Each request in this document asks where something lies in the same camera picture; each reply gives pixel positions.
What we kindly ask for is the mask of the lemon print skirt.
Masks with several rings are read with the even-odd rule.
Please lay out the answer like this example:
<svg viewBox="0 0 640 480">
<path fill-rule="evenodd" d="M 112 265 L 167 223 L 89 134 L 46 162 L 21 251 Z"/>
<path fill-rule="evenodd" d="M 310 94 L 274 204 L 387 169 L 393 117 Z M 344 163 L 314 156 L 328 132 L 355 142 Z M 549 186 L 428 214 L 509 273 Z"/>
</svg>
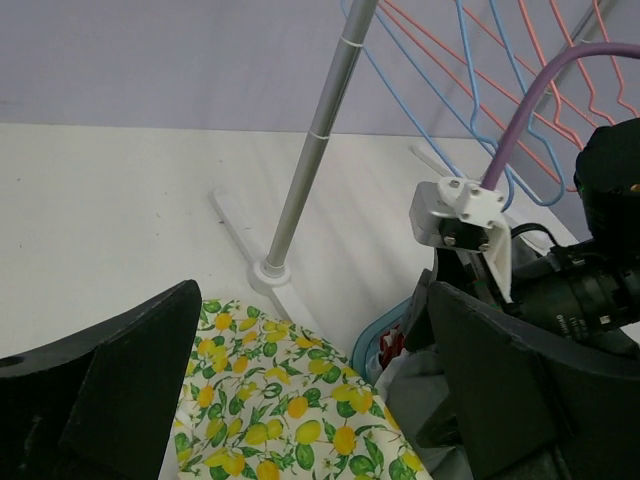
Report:
<svg viewBox="0 0 640 480">
<path fill-rule="evenodd" d="M 310 330 L 203 302 L 174 421 L 182 479 L 425 479 L 377 391 Z"/>
</svg>

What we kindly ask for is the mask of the teal plastic basin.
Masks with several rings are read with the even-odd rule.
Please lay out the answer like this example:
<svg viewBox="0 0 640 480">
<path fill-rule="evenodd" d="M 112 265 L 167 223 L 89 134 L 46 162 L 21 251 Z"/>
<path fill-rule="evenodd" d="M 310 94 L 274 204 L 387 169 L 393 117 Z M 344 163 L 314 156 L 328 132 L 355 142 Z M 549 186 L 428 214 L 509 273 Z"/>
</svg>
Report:
<svg viewBox="0 0 640 480">
<path fill-rule="evenodd" d="M 410 306 L 410 298 L 399 303 L 368 325 L 356 339 L 351 352 L 350 366 L 366 382 L 375 383 L 381 373 L 381 367 L 375 367 L 373 360 L 380 351 L 380 338 L 402 323 Z"/>
</svg>

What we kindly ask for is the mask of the grey skirt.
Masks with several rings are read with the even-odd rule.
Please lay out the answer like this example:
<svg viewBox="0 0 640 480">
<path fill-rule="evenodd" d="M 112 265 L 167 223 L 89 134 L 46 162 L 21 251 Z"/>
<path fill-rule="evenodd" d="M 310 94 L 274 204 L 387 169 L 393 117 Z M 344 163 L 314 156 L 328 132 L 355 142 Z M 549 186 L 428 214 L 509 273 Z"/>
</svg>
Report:
<svg viewBox="0 0 640 480">
<path fill-rule="evenodd" d="M 417 434 L 449 393 L 437 347 L 407 350 L 393 359 L 374 383 L 406 440 L 434 479 L 473 477 L 462 446 L 423 448 Z"/>
</svg>

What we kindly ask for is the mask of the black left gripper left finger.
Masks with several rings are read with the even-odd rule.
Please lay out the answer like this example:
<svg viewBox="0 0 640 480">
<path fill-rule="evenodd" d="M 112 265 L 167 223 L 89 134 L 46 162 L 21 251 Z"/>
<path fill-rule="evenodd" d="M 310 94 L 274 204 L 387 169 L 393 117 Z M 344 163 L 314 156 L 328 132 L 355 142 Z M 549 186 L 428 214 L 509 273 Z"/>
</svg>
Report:
<svg viewBox="0 0 640 480">
<path fill-rule="evenodd" d="M 2 478 L 158 478 L 201 302 L 198 284 L 186 280 L 2 358 Z"/>
</svg>

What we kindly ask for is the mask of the red poppy print skirt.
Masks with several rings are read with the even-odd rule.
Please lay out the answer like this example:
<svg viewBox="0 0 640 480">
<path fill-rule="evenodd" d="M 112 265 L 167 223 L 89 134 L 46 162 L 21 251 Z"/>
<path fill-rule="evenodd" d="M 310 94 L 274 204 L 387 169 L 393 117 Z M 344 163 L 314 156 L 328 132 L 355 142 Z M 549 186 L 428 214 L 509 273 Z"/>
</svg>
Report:
<svg viewBox="0 0 640 480">
<path fill-rule="evenodd" d="M 378 362 L 386 369 L 390 362 L 400 356 L 404 350 L 405 336 L 399 327 L 392 328 L 379 338 Z"/>
</svg>

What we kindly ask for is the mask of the blue wire hanger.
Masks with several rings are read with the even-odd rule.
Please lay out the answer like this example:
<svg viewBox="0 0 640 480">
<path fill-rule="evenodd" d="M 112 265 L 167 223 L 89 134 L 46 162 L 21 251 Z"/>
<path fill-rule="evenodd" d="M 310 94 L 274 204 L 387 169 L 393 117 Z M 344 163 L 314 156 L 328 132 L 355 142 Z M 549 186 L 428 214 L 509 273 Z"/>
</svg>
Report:
<svg viewBox="0 0 640 480">
<path fill-rule="evenodd" d="M 479 20 L 477 16 L 475 16 L 475 14 L 469 8 L 467 8 L 462 1 L 457 1 L 455 3 L 456 15 L 460 28 L 461 42 L 464 51 L 464 58 L 466 58 L 469 65 L 468 67 L 466 67 L 469 80 L 471 68 L 475 67 L 477 70 L 489 76 L 496 83 L 498 83 L 500 86 L 514 95 L 518 99 L 519 103 L 513 104 L 518 106 L 521 100 L 524 98 L 524 95 L 528 91 L 528 83 L 525 81 L 525 77 L 522 74 L 522 71 L 526 68 L 526 66 L 519 62 L 519 60 L 514 55 L 510 40 L 502 24 L 496 3 L 493 1 L 487 1 L 485 5 L 491 10 L 493 21 L 495 23 L 495 26 L 497 27 L 496 30 L 492 30 L 489 26 L 485 25 L 481 20 Z M 486 33 L 497 43 L 497 47 L 492 49 L 487 54 L 487 61 L 485 63 L 477 63 L 474 60 L 474 49 L 476 44 L 474 42 L 474 39 L 471 37 L 471 34 L 469 33 L 469 29 L 467 26 L 468 21 L 472 21 L 473 23 L 475 23 L 481 31 Z M 479 109 L 479 102 L 482 101 L 481 95 L 479 93 L 479 83 L 484 82 L 480 79 L 479 74 L 477 76 L 477 80 L 471 80 L 471 82 L 473 93 L 478 95 L 477 98 L 479 98 L 479 100 L 473 100 L 473 109 L 471 112 L 471 117 L 469 119 L 470 134 L 480 143 L 483 148 L 485 148 L 485 150 L 487 150 L 490 155 L 494 155 L 498 149 L 500 138 L 506 132 L 506 130 L 504 132 L 501 131 L 501 129 L 496 126 L 489 119 L 489 117 Z M 499 120 L 506 124 L 507 129 L 508 123 L 506 121 L 506 116 L 504 114 L 497 116 Z M 525 181 L 519 179 L 519 177 L 516 176 L 513 168 L 507 166 L 504 171 L 504 175 L 508 184 L 508 194 L 510 197 L 513 197 L 515 195 L 515 188 L 519 187 L 523 191 L 523 193 L 526 194 L 536 205 L 541 207 L 550 207 L 557 204 L 567 191 L 566 175 L 558 159 L 556 149 L 551 142 L 551 136 L 553 134 L 557 134 L 562 138 L 564 137 L 561 134 L 557 133 L 549 125 L 549 123 L 550 122 L 548 122 L 537 113 L 532 112 L 527 117 L 526 124 L 522 130 L 522 134 L 524 136 L 537 142 L 537 144 L 539 144 L 539 146 L 544 149 L 547 156 L 546 159 L 542 159 L 542 157 L 540 157 L 527 142 L 522 139 L 519 140 L 522 141 L 526 146 L 528 146 L 535 154 L 537 154 L 545 164 L 550 166 L 553 170 L 556 170 L 557 174 L 560 177 L 560 184 L 556 183 L 558 185 L 558 191 L 551 197 L 543 200 L 539 198 L 539 196 L 531 189 L 531 187 L 526 184 Z"/>
<path fill-rule="evenodd" d="M 391 1 L 464 58 L 456 1 Z M 496 30 L 485 1 L 462 1 L 479 20 Z M 340 127 L 349 133 L 413 136 L 448 174 L 479 179 L 490 155 L 470 134 L 473 100 L 384 15 L 379 3 L 364 43 L 359 71 L 349 89 Z M 497 43 L 472 21 L 474 60 L 485 63 Z M 453 73 L 468 81 L 467 68 L 414 30 Z M 486 83 L 481 100 L 507 123 L 516 105 Z"/>
</svg>

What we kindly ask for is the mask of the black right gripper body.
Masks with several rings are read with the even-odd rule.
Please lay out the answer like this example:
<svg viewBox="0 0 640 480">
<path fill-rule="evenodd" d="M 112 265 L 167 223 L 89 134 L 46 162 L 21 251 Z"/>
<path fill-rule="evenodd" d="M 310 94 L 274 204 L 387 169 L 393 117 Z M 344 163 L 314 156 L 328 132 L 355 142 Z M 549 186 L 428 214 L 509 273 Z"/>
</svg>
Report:
<svg viewBox="0 0 640 480">
<path fill-rule="evenodd" d="M 420 277 L 402 323 L 405 348 L 416 353 L 467 347 L 491 355 L 499 343 L 475 317 L 473 302 L 503 309 L 486 262 L 478 254 L 436 249 L 433 268 Z"/>
</svg>

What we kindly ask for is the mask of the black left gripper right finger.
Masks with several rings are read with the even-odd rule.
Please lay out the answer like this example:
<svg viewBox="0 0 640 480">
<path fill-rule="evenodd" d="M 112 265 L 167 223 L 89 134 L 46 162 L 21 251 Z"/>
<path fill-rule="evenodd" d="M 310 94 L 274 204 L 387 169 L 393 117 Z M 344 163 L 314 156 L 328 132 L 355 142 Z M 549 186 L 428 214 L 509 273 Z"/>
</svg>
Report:
<svg viewBox="0 0 640 480">
<path fill-rule="evenodd" d="M 499 312 L 455 287 L 428 311 L 477 479 L 636 479 L 639 361 Z"/>
</svg>

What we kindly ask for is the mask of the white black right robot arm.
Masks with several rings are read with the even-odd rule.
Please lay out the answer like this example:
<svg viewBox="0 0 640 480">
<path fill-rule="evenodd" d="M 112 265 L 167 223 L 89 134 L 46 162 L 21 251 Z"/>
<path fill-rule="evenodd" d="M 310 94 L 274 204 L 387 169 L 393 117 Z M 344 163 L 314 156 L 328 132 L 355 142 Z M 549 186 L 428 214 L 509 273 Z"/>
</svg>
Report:
<svg viewBox="0 0 640 480">
<path fill-rule="evenodd" d="M 511 292 L 503 296 L 484 259 L 489 234 L 456 218 L 443 182 L 418 184 L 409 217 L 416 240 L 435 248 L 401 331 L 404 346 L 435 344 L 428 289 L 448 283 L 512 317 L 596 350 L 636 359 L 639 344 L 623 327 L 639 320 L 639 121 L 597 128 L 576 158 L 574 182 L 591 239 L 562 245 L 552 238 L 542 255 L 527 245 L 523 223 L 500 234 L 511 245 Z"/>
</svg>

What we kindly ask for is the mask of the pink hanger with poppy skirt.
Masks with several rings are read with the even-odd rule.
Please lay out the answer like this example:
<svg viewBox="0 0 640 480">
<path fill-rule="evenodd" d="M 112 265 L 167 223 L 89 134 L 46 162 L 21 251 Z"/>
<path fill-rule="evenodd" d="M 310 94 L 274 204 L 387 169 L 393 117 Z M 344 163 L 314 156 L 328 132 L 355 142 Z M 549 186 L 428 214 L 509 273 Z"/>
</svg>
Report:
<svg viewBox="0 0 640 480">
<path fill-rule="evenodd" d="M 479 100 L 478 95 L 473 93 L 473 89 L 471 86 L 471 80 L 477 80 L 477 76 L 485 83 L 487 83 L 491 88 L 502 94 L 504 97 L 509 99 L 512 103 L 518 104 L 518 99 L 512 95 L 508 90 L 500 86 L 489 76 L 484 74 L 483 72 L 477 70 L 475 67 L 471 68 L 470 80 L 464 81 L 462 77 L 458 74 L 453 73 L 452 68 L 448 66 L 439 56 L 437 56 L 426 44 L 423 43 L 421 37 L 417 36 L 417 33 L 414 33 L 414 30 L 421 33 L 423 36 L 427 37 L 429 40 L 433 41 L 436 46 L 440 47 L 446 53 L 448 53 L 453 59 L 455 59 L 461 65 L 468 67 L 468 62 L 466 58 L 463 58 L 462 55 L 455 52 L 449 46 L 447 46 L 443 41 L 439 40 L 434 34 L 430 33 L 426 30 L 425 27 L 421 26 L 417 20 L 413 19 L 409 14 L 407 14 L 404 10 L 400 9 L 397 5 L 393 4 L 391 1 L 383 1 L 381 6 L 382 12 L 386 17 L 388 17 L 391 22 L 398 27 L 398 29 L 408 37 L 413 44 L 415 44 L 424 54 L 426 54 L 435 64 L 440 67 L 446 75 L 448 75 L 463 91 L 464 93 L 472 100 Z M 489 119 L 498 126 L 501 131 L 506 130 L 506 124 L 499 120 L 498 116 L 482 101 L 479 102 L 479 109 L 486 114 Z M 557 184 L 560 184 L 560 177 L 557 174 L 556 170 L 553 170 L 550 166 L 545 164 L 543 160 L 535 154 L 528 146 L 526 146 L 522 141 L 518 140 L 516 145 L 531 159 L 535 162 L 535 164 L 545 172 L 550 178 L 552 178 Z"/>
</svg>

